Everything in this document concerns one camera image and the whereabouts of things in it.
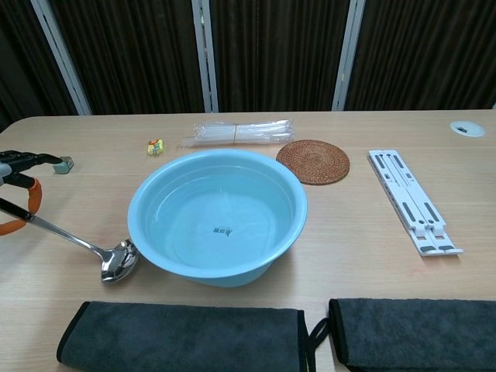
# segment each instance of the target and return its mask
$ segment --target metal ladle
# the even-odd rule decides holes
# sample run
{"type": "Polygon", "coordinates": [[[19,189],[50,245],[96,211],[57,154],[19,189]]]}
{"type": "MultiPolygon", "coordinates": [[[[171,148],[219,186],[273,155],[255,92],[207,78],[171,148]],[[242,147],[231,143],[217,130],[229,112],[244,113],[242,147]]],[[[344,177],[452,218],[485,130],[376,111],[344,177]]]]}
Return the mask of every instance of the metal ladle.
{"type": "Polygon", "coordinates": [[[60,227],[52,225],[48,221],[26,211],[25,209],[0,198],[0,210],[22,221],[31,223],[45,229],[55,235],[61,236],[72,243],[83,246],[96,254],[102,260],[102,282],[115,283],[127,276],[136,266],[140,257],[138,250],[130,239],[126,239],[118,244],[113,250],[103,250],[91,243],[79,239],[60,227]]]}

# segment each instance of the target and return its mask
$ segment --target dark curtain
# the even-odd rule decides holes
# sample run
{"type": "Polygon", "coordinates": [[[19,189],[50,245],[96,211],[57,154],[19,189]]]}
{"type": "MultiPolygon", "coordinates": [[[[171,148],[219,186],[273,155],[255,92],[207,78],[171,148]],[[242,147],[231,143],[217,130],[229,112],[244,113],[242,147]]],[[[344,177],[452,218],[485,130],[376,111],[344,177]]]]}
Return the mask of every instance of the dark curtain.
{"type": "Polygon", "coordinates": [[[50,0],[94,114],[203,112],[189,0],[50,0]]]}
{"type": "Polygon", "coordinates": [[[30,1],[1,0],[0,132],[30,116],[75,114],[30,1]]]}
{"type": "Polygon", "coordinates": [[[494,0],[367,0],[346,110],[489,109],[494,0]]]}
{"type": "Polygon", "coordinates": [[[330,110],[349,0],[211,0],[219,111],[330,110]]]}

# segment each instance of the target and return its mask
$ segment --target white vertical post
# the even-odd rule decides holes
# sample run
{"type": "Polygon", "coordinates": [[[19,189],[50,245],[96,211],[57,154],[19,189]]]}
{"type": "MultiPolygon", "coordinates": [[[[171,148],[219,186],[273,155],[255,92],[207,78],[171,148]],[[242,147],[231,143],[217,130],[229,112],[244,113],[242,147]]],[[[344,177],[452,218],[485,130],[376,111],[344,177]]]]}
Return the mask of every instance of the white vertical post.
{"type": "Polygon", "coordinates": [[[191,0],[205,112],[219,112],[209,0],[191,0]]]}
{"type": "Polygon", "coordinates": [[[208,65],[205,52],[205,38],[203,35],[202,0],[191,0],[193,8],[193,22],[195,24],[196,50],[198,51],[198,65],[200,66],[201,90],[203,91],[203,105],[205,112],[212,111],[210,87],[208,86],[208,65]]]}
{"type": "Polygon", "coordinates": [[[84,94],[84,89],[72,63],[71,56],[67,52],[65,42],[62,39],[48,0],[31,0],[31,5],[40,21],[43,33],[50,45],[67,90],[71,95],[72,102],[76,106],[77,113],[79,115],[91,115],[90,105],[84,94]]]}
{"type": "Polygon", "coordinates": [[[338,74],[336,77],[336,86],[334,87],[334,97],[332,98],[331,109],[333,111],[344,110],[348,86],[350,85],[351,70],[353,69],[353,61],[357,50],[358,36],[360,35],[365,1],[366,0],[350,1],[343,47],[341,48],[341,57],[339,59],[338,74]]]}
{"type": "Polygon", "coordinates": [[[208,82],[210,83],[210,97],[212,98],[212,112],[219,112],[217,99],[217,76],[215,75],[214,44],[212,39],[212,22],[210,19],[210,0],[202,0],[205,46],[207,50],[208,82]]]}

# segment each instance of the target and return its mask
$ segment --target blue plastic basin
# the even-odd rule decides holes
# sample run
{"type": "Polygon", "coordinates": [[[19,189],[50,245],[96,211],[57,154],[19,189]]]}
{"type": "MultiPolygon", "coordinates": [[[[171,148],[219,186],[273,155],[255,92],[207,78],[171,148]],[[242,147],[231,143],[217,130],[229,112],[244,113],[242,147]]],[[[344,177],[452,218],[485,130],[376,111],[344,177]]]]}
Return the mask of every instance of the blue plastic basin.
{"type": "Polygon", "coordinates": [[[128,211],[131,239],[162,269],[219,287],[249,283],[305,224],[307,199],[284,165],[244,150],[207,150],[151,174],[128,211]]]}

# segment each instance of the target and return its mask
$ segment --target white hole cover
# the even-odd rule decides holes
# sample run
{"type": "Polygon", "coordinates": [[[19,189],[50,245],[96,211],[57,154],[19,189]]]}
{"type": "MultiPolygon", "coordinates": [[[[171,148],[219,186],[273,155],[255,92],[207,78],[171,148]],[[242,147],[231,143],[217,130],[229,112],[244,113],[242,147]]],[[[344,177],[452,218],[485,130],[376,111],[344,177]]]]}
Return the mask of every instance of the white hole cover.
{"type": "Polygon", "coordinates": [[[449,127],[457,134],[467,137],[482,137],[485,134],[484,128],[475,122],[452,122],[449,127]]]}

